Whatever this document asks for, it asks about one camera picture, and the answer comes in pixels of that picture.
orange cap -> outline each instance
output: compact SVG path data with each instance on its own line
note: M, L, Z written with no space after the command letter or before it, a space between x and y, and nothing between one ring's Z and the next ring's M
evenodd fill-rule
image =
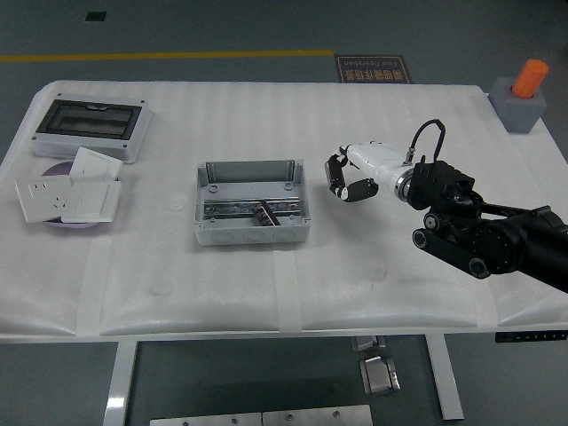
M532 98L547 72L547 64L538 59L529 59L511 90L519 98Z

metal plate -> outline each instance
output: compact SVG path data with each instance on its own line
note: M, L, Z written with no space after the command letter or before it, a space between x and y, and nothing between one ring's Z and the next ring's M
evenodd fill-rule
M264 426L373 426L369 406L337 406L263 414Z
M207 415L179 419L152 420L150 426L262 426L261 413Z

white foam mat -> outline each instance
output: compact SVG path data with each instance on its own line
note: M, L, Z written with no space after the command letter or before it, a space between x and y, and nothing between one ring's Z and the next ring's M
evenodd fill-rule
M31 141L58 92L145 99L154 113L138 160L121 170L111 224L57 229L26 224L22 216L14 180L41 176L59 162L34 156ZM415 248L412 231L422 227L424 212L390 190L360 203L344 203L328 191L324 162L337 147L377 140L404 155L432 118L447 129L439 159L475 178L487 202L529 209L550 204L568 221L568 201L543 191L546 182L568 181L564 160L533 162L555 152L546 128L539 124L533 142L542 150L527 147L531 135L519 148L478 87L52 83L35 96L0 167L0 233L11 242L0 248L0 334L336 335L565 326L568 295L518 272L476 280ZM424 131L416 158L431 158L437 140L436 130ZM308 241L197 243L200 162L289 158L304 159ZM353 170L350 178L362 177ZM86 276L93 259L106 262L96 279ZM286 267L282 259L294 264ZM85 307L90 301L81 295L91 293L102 296ZM85 309L100 315L82 315Z

gray junction box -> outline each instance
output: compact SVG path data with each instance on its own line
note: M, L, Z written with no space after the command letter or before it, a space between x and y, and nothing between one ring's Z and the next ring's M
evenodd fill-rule
M202 246L305 241L310 223L301 160L198 166L194 229Z

gray block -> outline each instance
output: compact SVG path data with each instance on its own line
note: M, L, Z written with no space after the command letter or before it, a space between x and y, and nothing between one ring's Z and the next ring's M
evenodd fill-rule
M540 89L532 98L518 98L511 90L513 84L515 79L499 77L489 92L489 100L508 132L528 133L547 110L547 103Z

